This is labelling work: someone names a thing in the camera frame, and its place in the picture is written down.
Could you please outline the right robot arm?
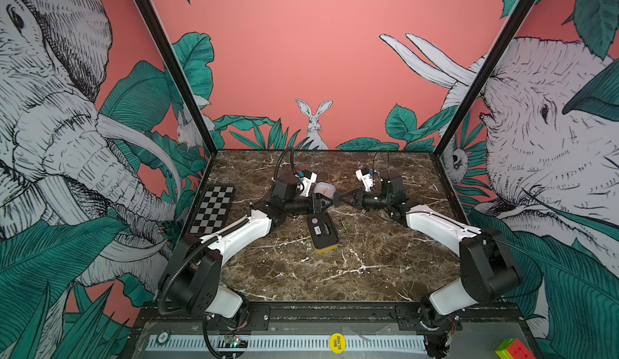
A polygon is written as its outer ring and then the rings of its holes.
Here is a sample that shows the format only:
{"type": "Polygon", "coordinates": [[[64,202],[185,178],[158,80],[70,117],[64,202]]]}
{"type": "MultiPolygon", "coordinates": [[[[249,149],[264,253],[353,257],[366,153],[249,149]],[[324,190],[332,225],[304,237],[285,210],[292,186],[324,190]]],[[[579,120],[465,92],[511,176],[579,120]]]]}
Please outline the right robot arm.
{"type": "Polygon", "coordinates": [[[501,232],[477,228],[451,219],[406,196],[356,189],[350,205],[385,210],[407,228],[432,238],[459,259],[459,278],[432,292],[420,314],[439,319],[477,304],[487,305],[522,284],[523,275],[501,232]]]}

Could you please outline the blue alarm clock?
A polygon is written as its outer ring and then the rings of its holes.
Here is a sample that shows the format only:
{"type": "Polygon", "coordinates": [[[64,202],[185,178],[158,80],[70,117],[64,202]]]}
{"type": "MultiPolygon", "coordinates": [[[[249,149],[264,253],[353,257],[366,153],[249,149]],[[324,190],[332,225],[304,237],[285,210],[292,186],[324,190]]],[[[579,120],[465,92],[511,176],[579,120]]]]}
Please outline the blue alarm clock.
{"type": "Polygon", "coordinates": [[[314,194],[320,194],[328,199],[334,199],[337,189],[334,185],[326,182],[318,182],[314,186],[314,194]]]}

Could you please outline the yellow alarm clock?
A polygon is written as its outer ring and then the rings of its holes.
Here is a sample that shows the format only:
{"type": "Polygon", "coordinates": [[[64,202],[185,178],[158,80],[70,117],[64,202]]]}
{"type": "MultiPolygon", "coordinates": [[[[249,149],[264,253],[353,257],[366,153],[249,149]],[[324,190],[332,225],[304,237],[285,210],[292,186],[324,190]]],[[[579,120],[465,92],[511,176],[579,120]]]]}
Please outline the yellow alarm clock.
{"type": "Polygon", "coordinates": [[[307,218],[307,226],[317,252],[324,253],[338,247],[339,235],[327,212],[310,214],[307,218]]]}

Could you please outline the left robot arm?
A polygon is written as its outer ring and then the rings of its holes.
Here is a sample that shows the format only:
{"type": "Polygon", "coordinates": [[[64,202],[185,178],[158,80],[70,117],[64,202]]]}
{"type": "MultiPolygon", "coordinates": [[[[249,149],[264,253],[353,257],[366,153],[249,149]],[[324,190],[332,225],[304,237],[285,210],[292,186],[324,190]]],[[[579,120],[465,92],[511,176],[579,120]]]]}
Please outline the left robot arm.
{"type": "Polygon", "coordinates": [[[226,263],[254,241],[272,233],[289,216],[323,218],[327,209],[338,204],[338,196],[320,193],[281,202],[263,199],[250,205],[245,216],[226,228],[202,238],[184,236],[159,283],[159,314],[214,314],[229,320],[245,317],[246,299],[221,283],[221,270],[226,263]]]}

